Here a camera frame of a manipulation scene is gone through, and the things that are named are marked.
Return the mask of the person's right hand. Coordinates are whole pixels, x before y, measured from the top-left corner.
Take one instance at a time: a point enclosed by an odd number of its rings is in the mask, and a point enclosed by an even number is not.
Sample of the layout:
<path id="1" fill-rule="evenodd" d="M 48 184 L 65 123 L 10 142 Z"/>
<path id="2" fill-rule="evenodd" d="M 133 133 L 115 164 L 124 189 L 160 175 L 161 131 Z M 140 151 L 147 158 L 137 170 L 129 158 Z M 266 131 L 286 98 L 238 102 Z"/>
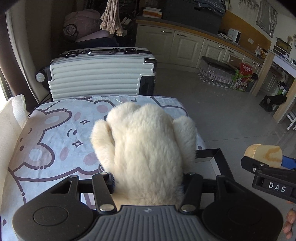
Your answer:
<path id="1" fill-rule="evenodd" d="M 296 212 L 295 209 L 292 208 L 288 211 L 286 222 L 283 225 L 283 233 L 287 240 L 295 240 L 295 219 L 296 219 Z"/>

